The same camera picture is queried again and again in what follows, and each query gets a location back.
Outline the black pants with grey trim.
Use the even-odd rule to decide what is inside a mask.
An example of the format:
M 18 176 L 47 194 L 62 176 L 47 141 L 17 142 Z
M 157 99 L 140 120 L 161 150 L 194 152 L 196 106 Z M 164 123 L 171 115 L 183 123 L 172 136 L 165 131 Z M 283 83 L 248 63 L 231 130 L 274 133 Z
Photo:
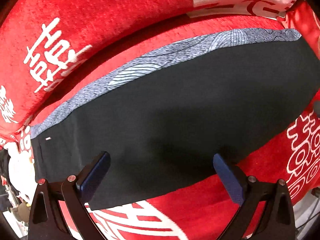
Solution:
M 233 29 L 150 51 L 89 83 L 31 128 L 35 176 L 111 166 L 90 206 L 162 196 L 282 132 L 319 89 L 319 59 L 295 29 Z

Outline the red embroidered pillow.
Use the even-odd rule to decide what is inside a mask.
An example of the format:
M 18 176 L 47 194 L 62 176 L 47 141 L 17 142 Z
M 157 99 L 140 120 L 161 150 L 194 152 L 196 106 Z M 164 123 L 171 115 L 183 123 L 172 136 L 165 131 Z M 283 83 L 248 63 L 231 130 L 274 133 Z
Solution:
M 319 19 L 306 0 L 297 0 L 277 20 L 287 29 L 298 30 L 319 58 Z

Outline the red sofa back cushion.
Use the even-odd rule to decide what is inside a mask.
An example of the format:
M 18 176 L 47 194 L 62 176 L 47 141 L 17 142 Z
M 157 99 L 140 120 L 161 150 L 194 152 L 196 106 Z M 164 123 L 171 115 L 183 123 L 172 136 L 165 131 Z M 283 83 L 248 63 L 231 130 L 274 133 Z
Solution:
M 18 0 L 1 26 L 1 144 L 83 62 L 149 25 L 188 14 L 276 18 L 296 0 Z

